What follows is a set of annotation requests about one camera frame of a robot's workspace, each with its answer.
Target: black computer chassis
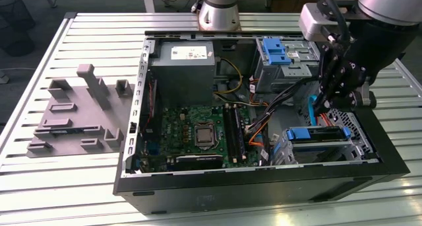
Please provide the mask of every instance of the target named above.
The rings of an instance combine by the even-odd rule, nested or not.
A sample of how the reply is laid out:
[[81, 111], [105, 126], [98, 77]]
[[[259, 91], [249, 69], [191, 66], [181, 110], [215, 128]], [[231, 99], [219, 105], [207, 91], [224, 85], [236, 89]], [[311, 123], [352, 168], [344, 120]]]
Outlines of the black computer chassis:
[[121, 178], [120, 154], [113, 194], [143, 214], [335, 201], [410, 172], [372, 110], [362, 107], [354, 114], [379, 163]]

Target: metal slotted table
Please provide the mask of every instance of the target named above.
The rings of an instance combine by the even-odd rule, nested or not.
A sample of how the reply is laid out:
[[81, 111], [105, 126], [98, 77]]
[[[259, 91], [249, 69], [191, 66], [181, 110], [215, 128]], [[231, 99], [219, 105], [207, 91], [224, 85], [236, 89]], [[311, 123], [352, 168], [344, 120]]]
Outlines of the metal slotted table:
[[[240, 16], [244, 31], [299, 31], [297, 14]], [[117, 153], [25, 157], [32, 132], [50, 97], [52, 78], [76, 77], [92, 63], [105, 84], [136, 81], [145, 30], [197, 30], [183, 13], [78, 13], [65, 18], [0, 136], [0, 225], [420, 225], [422, 89], [399, 61], [371, 86], [376, 117], [411, 173], [370, 186], [336, 202], [144, 216], [112, 195]]]

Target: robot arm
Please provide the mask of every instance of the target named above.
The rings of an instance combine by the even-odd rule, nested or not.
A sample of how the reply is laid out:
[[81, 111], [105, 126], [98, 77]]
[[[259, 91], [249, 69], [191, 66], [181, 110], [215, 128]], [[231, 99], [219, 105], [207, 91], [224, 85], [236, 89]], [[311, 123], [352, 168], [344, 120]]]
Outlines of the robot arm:
[[204, 0], [199, 25], [207, 31], [235, 31], [239, 28], [237, 0]]
[[335, 16], [330, 1], [304, 5], [299, 20], [304, 38], [328, 41], [320, 49], [315, 114], [332, 107], [375, 107], [368, 86], [416, 36], [422, 22], [420, 1], [338, 1], [338, 6], [347, 10], [342, 14], [343, 21]]

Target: orange wire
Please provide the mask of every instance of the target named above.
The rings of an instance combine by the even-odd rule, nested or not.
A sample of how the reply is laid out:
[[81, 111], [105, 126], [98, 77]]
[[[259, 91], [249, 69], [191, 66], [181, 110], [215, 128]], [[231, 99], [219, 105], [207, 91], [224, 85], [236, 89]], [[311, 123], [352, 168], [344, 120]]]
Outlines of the orange wire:
[[249, 144], [249, 145], [255, 145], [255, 146], [260, 146], [260, 147], [263, 147], [263, 146], [264, 146], [261, 143], [256, 143], [256, 142], [251, 142], [251, 144]]
[[327, 119], [330, 125], [334, 126], [334, 124], [332, 124], [332, 122], [331, 122], [331, 120], [330, 120], [330, 118], [328, 118], [328, 116], [327, 116], [327, 113], [324, 113], [323, 115], [324, 115], [324, 118]]
[[253, 97], [253, 93], [251, 93], [251, 95], [249, 95], [249, 103], [251, 103], [252, 105], [259, 105], [259, 102], [253, 102], [253, 101], [252, 101], [252, 97]]
[[257, 131], [256, 131], [255, 134], [252, 135], [252, 137], [251, 137], [251, 139], [249, 139], [249, 141], [248, 141], [248, 144], [249, 144], [249, 145], [253, 145], [253, 144], [256, 143], [256, 142], [253, 142], [253, 139], [255, 139], [257, 133], [263, 130], [263, 128], [264, 128], [265, 124], [268, 123], [268, 121], [269, 121], [269, 119], [261, 124], [261, 126], [260, 126], [259, 129], [257, 129]]
[[319, 116], [320, 116], [320, 118], [321, 118], [321, 120], [323, 120], [326, 126], [330, 126], [327, 120], [326, 120], [324, 117], [323, 117], [323, 115], [319, 115]]
[[330, 122], [330, 119], [328, 119], [328, 117], [327, 117], [327, 115], [324, 113], [320, 115], [320, 117], [323, 119], [324, 124], [327, 126], [332, 126], [332, 123]]

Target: ram slot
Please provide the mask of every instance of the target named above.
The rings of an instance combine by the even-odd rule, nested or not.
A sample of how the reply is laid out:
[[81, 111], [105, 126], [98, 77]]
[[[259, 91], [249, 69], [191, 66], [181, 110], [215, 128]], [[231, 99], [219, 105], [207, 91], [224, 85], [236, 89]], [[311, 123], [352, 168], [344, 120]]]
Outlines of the ram slot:
[[240, 115], [236, 106], [225, 106], [223, 109], [225, 141], [228, 159], [237, 163], [245, 159]]

